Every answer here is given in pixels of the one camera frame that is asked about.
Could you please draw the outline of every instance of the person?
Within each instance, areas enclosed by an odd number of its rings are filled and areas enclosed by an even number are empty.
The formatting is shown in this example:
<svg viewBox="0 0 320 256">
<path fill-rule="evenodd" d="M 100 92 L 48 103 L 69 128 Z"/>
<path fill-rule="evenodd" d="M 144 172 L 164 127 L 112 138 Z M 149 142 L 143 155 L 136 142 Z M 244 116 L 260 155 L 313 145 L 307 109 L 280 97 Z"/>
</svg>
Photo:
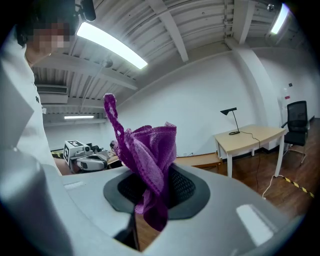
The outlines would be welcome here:
<svg viewBox="0 0 320 256">
<path fill-rule="evenodd" d="M 107 152 L 107 154 L 108 154 L 108 156 L 109 156 L 110 158 L 116 156 L 116 153 L 115 153 L 115 150 L 114 150 L 115 143 L 116 143 L 116 142 L 115 142 L 114 140 L 112 140 L 112 141 L 110 142 L 110 149 L 111 149 L 111 150 L 109 150 L 109 151 Z"/>
<path fill-rule="evenodd" d="M 75 0 L 36 0 L 27 11 L 26 19 L 13 27 L 0 52 L 0 73 L 5 74 L 7 81 L 33 109 L 16 148 L 41 164 L 55 167 L 62 175 L 71 172 L 64 159 L 53 158 L 50 152 L 41 98 L 31 67 L 54 49 L 65 47 L 78 23 Z"/>
</svg>

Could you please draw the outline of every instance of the black desk lamp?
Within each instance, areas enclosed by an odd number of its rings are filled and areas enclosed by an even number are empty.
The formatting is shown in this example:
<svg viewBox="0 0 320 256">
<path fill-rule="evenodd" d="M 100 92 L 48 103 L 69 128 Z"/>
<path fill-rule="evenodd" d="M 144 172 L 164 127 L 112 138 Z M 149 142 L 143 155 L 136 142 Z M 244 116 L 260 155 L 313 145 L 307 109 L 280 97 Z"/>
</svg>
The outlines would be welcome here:
<svg viewBox="0 0 320 256">
<path fill-rule="evenodd" d="M 236 119 L 236 116 L 235 116 L 235 113 L 234 113 L 234 110 L 237 110 L 237 108 L 234 107 L 234 108 L 229 108 L 229 109 L 225 109 L 225 110 L 221 110 L 221 111 L 220 111 L 220 112 L 221 112 L 222 114 L 224 114 L 224 115 L 228 115 L 228 113 L 229 113 L 230 111 L 232 111 L 232 113 L 233 113 L 234 120 L 235 120 L 236 127 L 237 127 L 238 131 L 230 132 L 229 135 L 235 135 L 235 134 L 239 134 L 239 133 L 240 133 L 239 127 L 238 127 L 238 123 L 237 123 L 237 119 Z"/>
</svg>

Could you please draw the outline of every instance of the purple mesh cloth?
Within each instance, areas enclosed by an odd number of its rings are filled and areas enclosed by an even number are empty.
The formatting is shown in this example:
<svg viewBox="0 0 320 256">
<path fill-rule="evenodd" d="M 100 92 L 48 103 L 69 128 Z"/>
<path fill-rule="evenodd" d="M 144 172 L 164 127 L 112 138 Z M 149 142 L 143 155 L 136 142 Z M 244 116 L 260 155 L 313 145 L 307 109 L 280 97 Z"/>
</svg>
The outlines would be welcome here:
<svg viewBox="0 0 320 256">
<path fill-rule="evenodd" d="M 168 220 L 168 170 L 177 155 L 177 127 L 166 122 L 161 127 L 146 125 L 125 131 L 118 122 L 115 96 L 109 93 L 104 95 L 104 109 L 114 128 L 116 155 L 147 185 L 135 212 L 143 214 L 151 227 L 161 231 Z"/>
</svg>

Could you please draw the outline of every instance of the dark hair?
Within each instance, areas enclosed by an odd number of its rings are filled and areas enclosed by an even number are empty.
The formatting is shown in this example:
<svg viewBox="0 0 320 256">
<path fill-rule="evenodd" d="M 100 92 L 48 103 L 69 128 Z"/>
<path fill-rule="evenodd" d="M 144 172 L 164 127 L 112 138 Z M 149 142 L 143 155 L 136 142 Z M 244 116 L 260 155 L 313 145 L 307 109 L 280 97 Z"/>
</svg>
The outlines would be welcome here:
<svg viewBox="0 0 320 256">
<path fill-rule="evenodd" d="M 110 148 L 114 149 L 115 143 L 116 142 L 114 140 L 112 140 L 111 143 L 110 143 Z"/>
<path fill-rule="evenodd" d="M 79 24 L 75 0 L 34 0 L 26 10 L 25 19 L 16 25 L 18 44 L 24 46 L 34 29 L 44 29 L 52 23 L 67 24 L 65 36 L 73 36 Z"/>
</svg>

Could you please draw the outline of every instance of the lamp cord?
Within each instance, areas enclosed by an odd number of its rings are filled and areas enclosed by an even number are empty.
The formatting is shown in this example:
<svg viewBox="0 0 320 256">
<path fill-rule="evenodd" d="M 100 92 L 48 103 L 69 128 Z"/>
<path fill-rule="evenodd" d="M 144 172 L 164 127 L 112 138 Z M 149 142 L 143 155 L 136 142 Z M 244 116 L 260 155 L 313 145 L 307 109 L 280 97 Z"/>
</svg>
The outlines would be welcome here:
<svg viewBox="0 0 320 256">
<path fill-rule="evenodd" d="M 259 142 L 259 149 L 260 149 L 260 140 L 258 140 L 257 138 L 254 137 L 254 135 L 250 132 L 244 132 L 244 131 L 240 131 L 240 133 L 244 133 L 244 134 L 251 134 L 252 138 L 257 140 Z M 259 152 L 259 163 L 258 163 L 258 167 L 256 169 L 255 172 L 255 180 L 256 180 L 256 192 L 259 193 L 259 182 L 258 182 L 258 171 L 259 171 L 259 166 L 260 166 L 260 152 Z"/>
</svg>

